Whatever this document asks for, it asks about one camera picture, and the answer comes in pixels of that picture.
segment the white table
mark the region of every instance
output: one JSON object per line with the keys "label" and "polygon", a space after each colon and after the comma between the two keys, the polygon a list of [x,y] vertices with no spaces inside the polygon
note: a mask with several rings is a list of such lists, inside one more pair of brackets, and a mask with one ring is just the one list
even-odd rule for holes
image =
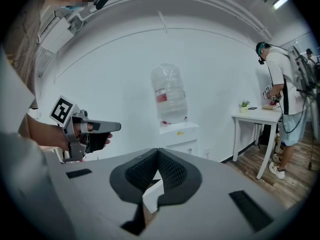
{"label": "white table", "polygon": [[282,113],[280,108],[274,109],[274,110],[268,110],[268,109],[262,109],[261,107],[258,107],[255,110],[248,110],[246,113],[237,113],[233,114],[232,117],[235,118],[235,139],[234,139],[234,149],[233,149],[233,161],[236,162],[238,158],[238,152],[239,152],[239,143],[240,143],[240,126],[239,121],[245,121],[245,122],[251,122],[255,123],[257,125],[256,132],[255,132],[255,144],[258,144],[259,140],[259,134],[260,134],[260,127],[261,125],[270,125],[271,131],[270,131],[270,137],[268,142],[268,147],[266,149],[266,153],[261,165],[261,168],[259,170],[258,175],[256,178],[259,180],[269,161],[271,151],[274,146],[275,136],[276,136],[276,127],[279,119],[281,118]]}

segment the person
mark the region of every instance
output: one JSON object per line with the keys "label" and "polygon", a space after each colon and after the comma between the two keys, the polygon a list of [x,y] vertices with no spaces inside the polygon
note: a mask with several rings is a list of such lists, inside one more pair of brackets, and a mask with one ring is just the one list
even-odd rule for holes
{"label": "person", "polygon": [[313,54],[313,52],[312,52],[312,50],[310,48],[306,49],[305,52],[306,52],[306,56],[308,58],[308,63],[310,65],[311,69],[314,69],[315,64],[317,62],[319,62],[318,58],[316,56],[314,56],[314,54]]}
{"label": "person", "polygon": [[[20,79],[35,95],[35,64],[36,54],[39,46],[38,32],[40,29],[41,12],[50,5],[58,7],[79,7],[92,0],[29,0],[16,16],[11,24],[3,42],[4,52],[7,60],[14,68]],[[31,109],[37,109],[37,101],[31,104]],[[81,134],[79,123],[74,124],[75,135],[78,138]],[[36,121],[28,114],[25,115],[19,134],[24,138],[34,140],[40,146],[59,147],[68,150],[68,141],[63,129],[57,125],[45,124]],[[105,144],[110,143],[110,134]]]}
{"label": "person", "polygon": [[295,145],[303,137],[307,113],[305,99],[293,85],[294,77],[292,67],[287,56],[288,52],[280,47],[272,46],[265,42],[256,45],[256,53],[262,61],[266,61],[269,68],[273,88],[267,93],[268,99],[280,93],[280,106],[283,112],[282,124],[286,132],[282,141],[285,148],[282,154],[274,154],[273,161],[269,165],[271,173],[278,179],[285,177],[286,165],[293,156]]}

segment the potted plant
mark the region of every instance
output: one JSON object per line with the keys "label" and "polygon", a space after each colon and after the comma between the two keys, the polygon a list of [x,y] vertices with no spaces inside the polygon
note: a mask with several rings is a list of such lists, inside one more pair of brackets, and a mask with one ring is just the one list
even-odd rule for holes
{"label": "potted plant", "polygon": [[247,101],[242,101],[242,104],[239,105],[240,107],[240,113],[245,113],[248,111],[248,105],[250,104],[250,102],[247,100]]}

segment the red label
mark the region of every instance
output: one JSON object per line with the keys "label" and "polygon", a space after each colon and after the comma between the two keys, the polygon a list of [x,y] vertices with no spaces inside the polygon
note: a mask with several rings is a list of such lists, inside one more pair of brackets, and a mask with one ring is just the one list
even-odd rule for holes
{"label": "red label", "polygon": [[164,93],[164,94],[160,94],[156,97],[156,102],[160,103],[160,102],[166,102],[168,99],[167,99],[167,94]]}

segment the wooden floor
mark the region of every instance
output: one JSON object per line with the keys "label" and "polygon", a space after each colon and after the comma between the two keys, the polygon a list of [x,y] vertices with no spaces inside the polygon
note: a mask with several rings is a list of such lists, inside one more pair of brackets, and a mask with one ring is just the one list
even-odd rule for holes
{"label": "wooden floor", "polygon": [[[313,142],[311,124],[307,124],[304,137],[301,143],[313,148],[320,153],[320,143]],[[269,164],[260,180],[256,179],[260,166],[267,150],[266,145],[252,146],[244,154],[238,156],[236,162],[229,161],[229,165],[242,175],[248,177],[260,187],[279,199],[286,208],[291,207],[297,202],[305,199],[318,176],[320,155],[311,148],[297,144],[291,161],[286,166],[285,178],[278,179],[269,171]],[[312,152],[312,170],[308,169]]]}

